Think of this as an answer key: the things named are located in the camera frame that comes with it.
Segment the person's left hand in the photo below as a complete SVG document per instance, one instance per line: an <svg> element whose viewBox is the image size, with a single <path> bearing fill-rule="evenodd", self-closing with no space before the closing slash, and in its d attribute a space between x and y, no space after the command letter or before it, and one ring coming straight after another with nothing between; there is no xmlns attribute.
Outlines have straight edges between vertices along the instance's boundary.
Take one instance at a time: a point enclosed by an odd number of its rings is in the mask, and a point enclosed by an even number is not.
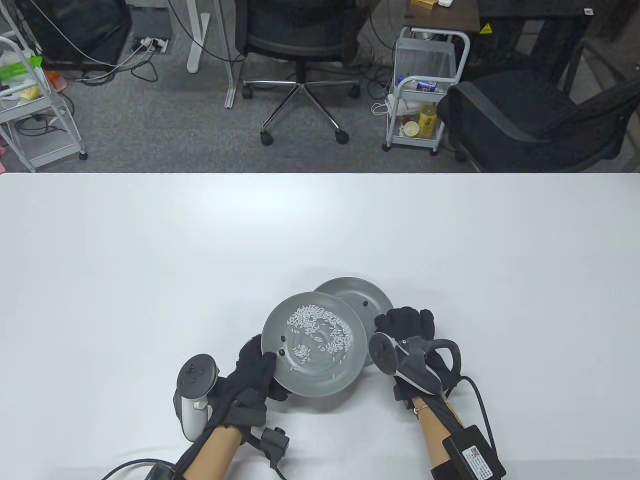
<svg viewBox="0 0 640 480"><path fill-rule="evenodd" d="M266 400L284 402L289 391L274 378L277 354L262 352L262 336L257 334L241 348L235 370L226 377L220 376L212 391L211 416L207 427L223 425L233 407L259 410L266 407Z"/></svg>

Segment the person's right hand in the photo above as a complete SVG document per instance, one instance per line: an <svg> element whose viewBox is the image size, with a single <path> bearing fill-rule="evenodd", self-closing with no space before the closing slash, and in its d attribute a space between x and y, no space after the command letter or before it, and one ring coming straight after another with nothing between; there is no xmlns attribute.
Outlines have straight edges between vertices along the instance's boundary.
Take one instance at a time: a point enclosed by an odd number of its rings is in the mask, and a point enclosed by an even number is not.
<svg viewBox="0 0 640 480"><path fill-rule="evenodd" d="M435 338L434 314L412 307L393 308L378 315L369 353L375 366L393 377L394 398L407 409L414 399L450 394L462 379L460 348Z"/></svg>

